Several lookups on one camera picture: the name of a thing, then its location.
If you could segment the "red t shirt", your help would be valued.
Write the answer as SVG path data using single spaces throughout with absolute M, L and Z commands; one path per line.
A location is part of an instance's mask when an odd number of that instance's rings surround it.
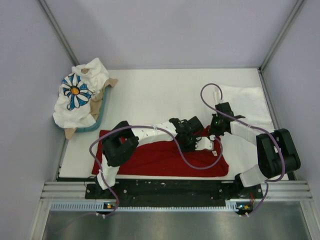
M 219 157 L 221 145 L 214 141 L 213 151 L 184 152 L 183 156 L 195 167 L 194 169 L 182 159 L 176 143 L 160 141 L 137 147 L 131 158 L 118 170 L 119 175 L 156 176 L 156 177 L 224 177 L 229 172 L 229 165 L 224 157 Z

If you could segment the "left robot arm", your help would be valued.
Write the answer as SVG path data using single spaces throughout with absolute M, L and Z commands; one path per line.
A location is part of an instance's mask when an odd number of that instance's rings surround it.
M 203 129 L 196 116 L 189 120 L 171 118 L 146 126 L 131 126 L 127 121 L 121 121 L 107 137 L 100 140 L 104 158 L 97 174 L 97 194 L 105 199 L 113 194 L 120 166 L 129 161 L 136 148 L 157 142 L 177 141 L 182 152 L 194 152 L 199 141 L 197 134 Z

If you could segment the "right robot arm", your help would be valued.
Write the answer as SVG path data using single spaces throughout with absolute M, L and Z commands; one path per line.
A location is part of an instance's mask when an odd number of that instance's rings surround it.
M 233 192 L 245 198 L 252 187 L 274 177 L 298 170 L 301 161 L 290 132 L 281 128 L 266 130 L 244 121 L 244 116 L 234 115 L 228 102 L 215 105 L 209 133 L 216 137 L 225 133 L 238 136 L 256 146 L 257 164 L 234 177 Z

